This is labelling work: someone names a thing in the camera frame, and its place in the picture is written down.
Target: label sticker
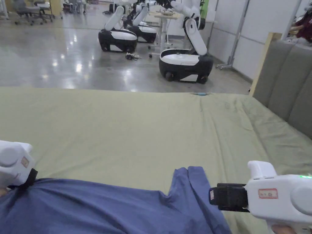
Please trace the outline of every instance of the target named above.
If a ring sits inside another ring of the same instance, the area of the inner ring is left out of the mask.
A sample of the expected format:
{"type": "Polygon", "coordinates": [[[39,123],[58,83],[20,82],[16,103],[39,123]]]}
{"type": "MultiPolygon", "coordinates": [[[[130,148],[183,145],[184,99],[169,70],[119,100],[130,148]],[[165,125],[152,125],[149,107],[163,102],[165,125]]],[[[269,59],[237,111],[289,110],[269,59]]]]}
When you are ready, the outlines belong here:
{"type": "Polygon", "coordinates": [[[21,164],[23,164],[24,167],[28,167],[28,164],[29,164],[29,161],[27,158],[23,157],[22,158],[22,161],[21,161],[21,164]]]}
{"type": "Polygon", "coordinates": [[[210,200],[214,199],[214,194],[213,194],[213,190],[210,191],[210,200]]]}
{"type": "Polygon", "coordinates": [[[278,199],[277,189],[264,188],[258,190],[259,198],[262,199],[278,199]]]}

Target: human hand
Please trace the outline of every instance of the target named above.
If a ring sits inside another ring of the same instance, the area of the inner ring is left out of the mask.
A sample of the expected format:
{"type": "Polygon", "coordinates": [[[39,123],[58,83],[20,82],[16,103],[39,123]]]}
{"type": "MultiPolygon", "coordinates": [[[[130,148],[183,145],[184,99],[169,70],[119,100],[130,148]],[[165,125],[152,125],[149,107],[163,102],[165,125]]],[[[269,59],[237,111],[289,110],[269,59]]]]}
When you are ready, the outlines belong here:
{"type": "Polygon", "coordinates": [[[296,234],[291,227],[281,225],[273,225],[272,231],[276,234],[296,234]]]}

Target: blue garment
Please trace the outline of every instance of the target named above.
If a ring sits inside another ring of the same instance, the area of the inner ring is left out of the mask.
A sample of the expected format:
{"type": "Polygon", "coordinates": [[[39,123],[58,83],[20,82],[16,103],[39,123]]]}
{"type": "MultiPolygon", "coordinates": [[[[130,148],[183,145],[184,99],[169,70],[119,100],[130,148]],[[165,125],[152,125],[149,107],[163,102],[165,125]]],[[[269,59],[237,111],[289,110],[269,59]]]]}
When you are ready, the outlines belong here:
{"type": "Polygon", "coordinates": [[[202,167],[174,171],[168,195],[69,179],[39,179],[0,198],[0,232],[23,234],[227,234],[209,204],[202,167]]]}

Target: person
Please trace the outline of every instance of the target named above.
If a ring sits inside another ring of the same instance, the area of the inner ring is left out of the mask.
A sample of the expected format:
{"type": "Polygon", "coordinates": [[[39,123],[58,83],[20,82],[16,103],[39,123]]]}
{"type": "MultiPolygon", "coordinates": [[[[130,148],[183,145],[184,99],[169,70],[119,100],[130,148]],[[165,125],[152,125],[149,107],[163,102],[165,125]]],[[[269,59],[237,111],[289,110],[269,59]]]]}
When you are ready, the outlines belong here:
{"type": "Polygon", "coordinates": [[[298,31],[296,34],[296,38],[298,39],[293,40],[293,42],[300,42],[301,44],[310,46],[312,44],[312,4],[306,10],[307,12],[304,17],[293,24],[290,32],[298,31]]]}

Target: gray upholstered headboard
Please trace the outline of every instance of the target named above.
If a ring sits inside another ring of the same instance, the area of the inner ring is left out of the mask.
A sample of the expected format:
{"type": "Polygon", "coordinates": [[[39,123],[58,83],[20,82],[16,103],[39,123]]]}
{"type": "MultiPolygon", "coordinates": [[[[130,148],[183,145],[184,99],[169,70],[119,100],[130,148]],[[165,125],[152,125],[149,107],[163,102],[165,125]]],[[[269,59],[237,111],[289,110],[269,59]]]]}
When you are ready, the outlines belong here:
{"type": "Polygon", "coordinates": [[[272,41],[253,97],[312,139],[312,47],[272,41]]]}

